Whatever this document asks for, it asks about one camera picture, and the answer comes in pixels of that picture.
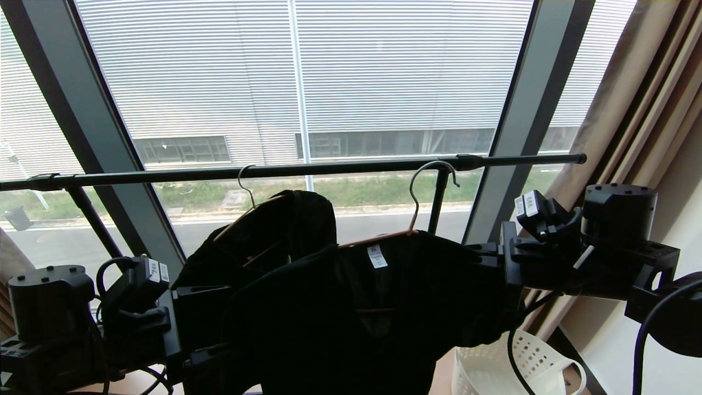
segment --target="road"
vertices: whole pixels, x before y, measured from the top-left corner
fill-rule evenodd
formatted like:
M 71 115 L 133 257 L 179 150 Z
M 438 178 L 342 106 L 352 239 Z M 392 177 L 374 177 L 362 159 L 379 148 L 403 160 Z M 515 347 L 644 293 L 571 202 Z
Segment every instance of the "road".
M 468 222 L 469 211 L 445 211 L 439 218 L 437 235 L 459 241 L 463 237 L 465 225 Z M 336 228 L 338 242 L 362 240 L 381 233 L 392 233 L 405 229 L 409 225 L 410 213 L 394 214 L 350 214 L 338 216 Z M 415 228 L 426 229 L 429 214 L 422 213 L 417 218 Z M 211 231 L 226 222 L 175 223 L 173 228 L 186 255 L 193 253 Z M 124 239 L 115 227 L 108 228 L 124 254 L 128 254 Z M 15 244 L 27 255 L 37 267 L 47 265 L 77 264 L 86 267 L 91 277 L 95 276 L 98 267 L 110 256 L 105 251 L 92 229 L 86 226 L 63 228 L 30 228 L 27 231 L 8 231 L 7 234 Z M 119 276 L 116 269 L 105 276 L 105 284 L 109 285 Z

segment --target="robotic arm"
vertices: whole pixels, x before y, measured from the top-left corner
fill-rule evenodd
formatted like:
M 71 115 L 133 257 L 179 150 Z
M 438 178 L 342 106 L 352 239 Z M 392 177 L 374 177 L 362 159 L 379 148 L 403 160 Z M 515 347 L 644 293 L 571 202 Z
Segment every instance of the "robotic arm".
M 504 275 L 508 316 L 526 313 L 527 288 L 626 300 L 626 316 L 643 323 L 642 331 L 677 354 L 702 357 L 702 320 L 687 319 L 702 310 L 702 272 L 673 280 L 680 251 L 648 240 L 656 196 L 645 187 L 588 186 L 583 206 L 568 212 L 531 191 L 515 206 L 533 238 L 504 222 L 501 242 L 470 247 Z M 12 374 L 5 387 L 63 394 L 154 363 L 165 364 L 175 384 L 217 365 L 227 352 L 217 344 L 218 324 L 193 318 L 222 311 L 229 287 L 168 290 L 163 264 L 142 256 L 103 266 L 113 263 L 123 274 L 106 291 L 98 279 L 99 325 L 89 310 L 93 281 L 81 266 L 49 266 L 10 281 L 18 334 L 1 344 L 2 370 Z

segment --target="beige curtain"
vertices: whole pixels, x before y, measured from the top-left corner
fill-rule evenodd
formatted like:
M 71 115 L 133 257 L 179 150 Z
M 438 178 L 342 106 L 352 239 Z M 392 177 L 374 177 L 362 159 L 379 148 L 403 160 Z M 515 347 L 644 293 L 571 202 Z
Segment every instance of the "beige curtain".
M 588 161 L 566 166 L 547 197 L 572 208 L 590 184 L 658 185 L 702 110 L 701 33 L 702 2 L 637 3 L 572 148 Z M 524 327 L 549 338 L 575 300 L 560 297 Z
M 15 321 L 10 306 L 7 282 L 19 274 L 32 270 L 34 265 L 20 251 L 15 242 L 0 228 L 0 340 L 15 334 Z

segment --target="white basket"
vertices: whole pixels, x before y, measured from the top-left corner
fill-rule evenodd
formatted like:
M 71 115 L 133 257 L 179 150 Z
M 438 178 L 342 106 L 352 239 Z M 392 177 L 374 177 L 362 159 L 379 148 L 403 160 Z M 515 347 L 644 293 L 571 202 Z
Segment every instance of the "white basket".
M 508 333 L 493 344 L 456 348 L 451 392 L 453 395 L 522 395 L 527 391 L 512 370 L 507 355 Z M 585 389 L 585 371 L 580 363 L 565 358 L 543 340 L 518 330 L 512 345 L 519 372 L 537 395 L 566 395 L 563 369 L 571 364 L 580 370 Z

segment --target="white wall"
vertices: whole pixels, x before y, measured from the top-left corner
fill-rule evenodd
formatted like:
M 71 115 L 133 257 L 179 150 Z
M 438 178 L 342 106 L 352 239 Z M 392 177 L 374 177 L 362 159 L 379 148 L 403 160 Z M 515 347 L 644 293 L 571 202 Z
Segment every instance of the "white wall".
M 702 271 L 702 117 L 658 186 L 651 239 L 680 248 L 676 278 Z M 623 316 L 623 302 L 581 298 L 561 328 L 609 395 L 631 394 L 639 323 Z M 700 312 L 697 319 L 702 319 Z M 646 343 L 644 394 L 702 394 L 702 358 Z

